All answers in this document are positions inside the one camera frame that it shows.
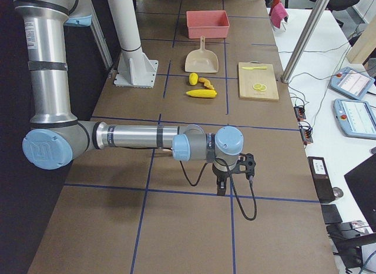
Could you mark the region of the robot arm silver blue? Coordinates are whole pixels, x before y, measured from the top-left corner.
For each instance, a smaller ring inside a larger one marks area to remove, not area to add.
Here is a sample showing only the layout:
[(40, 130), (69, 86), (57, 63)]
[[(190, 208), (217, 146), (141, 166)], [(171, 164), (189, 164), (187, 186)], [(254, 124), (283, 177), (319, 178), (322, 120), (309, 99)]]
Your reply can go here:
[(212, 165), (217, 194), (224, 195), (233, 175), (244, 173), (243, 135), (232, 126), (205, 133), (197, 125), (131, 126), (79, 121), (71, 112), (65, 26), (92, 23), (91, 0), (14, 0), (24, 21), (35, 114), (24, 137), (24, 155), (35, 166), (61, 168), (92, 149), (169, 149), (180, 162)]

